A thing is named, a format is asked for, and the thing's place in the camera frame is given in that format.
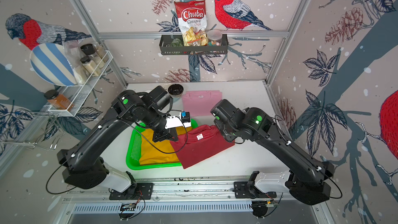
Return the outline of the dark red t-shirt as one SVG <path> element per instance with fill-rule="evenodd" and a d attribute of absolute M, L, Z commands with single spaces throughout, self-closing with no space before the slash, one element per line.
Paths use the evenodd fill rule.
<path fill-rule="evenodd" d="M 215 125 L 201 125 L 179 135 L 178 141 L 170 144 L 184 169 L 234 146 L 224 139 Z"/>

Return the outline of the yellow t-shirt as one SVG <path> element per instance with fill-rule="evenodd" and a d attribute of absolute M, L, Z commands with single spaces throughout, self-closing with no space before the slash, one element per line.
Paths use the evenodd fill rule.
<path fill-rule="evenodd" d="M 152 166 L 159 164 L 179 163 L 179 159 L 169 140 L 153 142 L 153 131 L 146 129 L 142 132 L 141 166 Z"/>

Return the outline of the green plastic basket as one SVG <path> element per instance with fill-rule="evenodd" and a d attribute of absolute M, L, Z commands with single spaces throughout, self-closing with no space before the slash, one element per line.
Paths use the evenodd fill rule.
<path fill-rule="evenodd" d="M 145 131 L 145 126 L 146 125 L 144 123 L 140 123 L 140 127 L 136 126 L 133 128 L 125 160 L 128 168 L 131 170 L 139 171 L 139 170 L 157 169 L 157 168 L 181 167 L 182 165 L 179 162 L 141 166 L 140 164 L 141 145 L 142 145 L 141 133 Z"/>

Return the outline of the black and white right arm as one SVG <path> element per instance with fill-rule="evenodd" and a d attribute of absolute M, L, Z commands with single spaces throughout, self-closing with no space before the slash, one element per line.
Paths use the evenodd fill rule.
<path fill-rule="evenodd" d="M 289 177 L 283 184 L 295 199 L 307 205 L 330 199 L 331 186 L 326 180 L 333 176 L 334 165 L 312 158 L 288 140 L 266 112 L 257 107 L 240 110 L 226 99 L 220 100 L 210 112 L 226 141 L 241 138 L 255 142 L 289 168 Z"/>

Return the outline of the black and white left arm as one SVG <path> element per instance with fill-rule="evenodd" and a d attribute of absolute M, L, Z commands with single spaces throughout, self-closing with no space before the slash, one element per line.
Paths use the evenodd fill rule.
<path fill-rule="evenodd" d="M 57 158 L 65 183 L 80 189 L 101 186 L 121 194 L 134 193 L 137 183 L 129 172 L 121 172 L 110 167 L 101 157 L 103 151 L 128 127 L 142 122 L 153 131 L 154 142 L 178 141 L 175 128 L 168 128 L 169 112 L 173 99 L 161 86 L 149 93 L 126 90 L 120 93 L 111 104 L 103 119 L 77 145 L 62 149 Z"/>

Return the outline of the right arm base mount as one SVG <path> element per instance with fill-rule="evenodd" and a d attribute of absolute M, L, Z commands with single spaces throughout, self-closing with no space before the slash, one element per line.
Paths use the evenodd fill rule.
<path fill-rule="evenodd" d="M 235 181 L 233 192 L 236 199 L 274 199 L 277 197 L 277 193 L 270 191 L 267 193 L 261 192 L 257 189 L 252 182 L 248 181 Z"/>

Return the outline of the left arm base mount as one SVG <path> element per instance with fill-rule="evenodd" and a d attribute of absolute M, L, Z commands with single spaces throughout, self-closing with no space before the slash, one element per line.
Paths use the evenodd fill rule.
<path fill-rule="evenodd" d="M 111 190 L 110 200 L 150 200 L 153 192 L 154 183 L 134 183 L 126 191 L 118 192 Z"/>

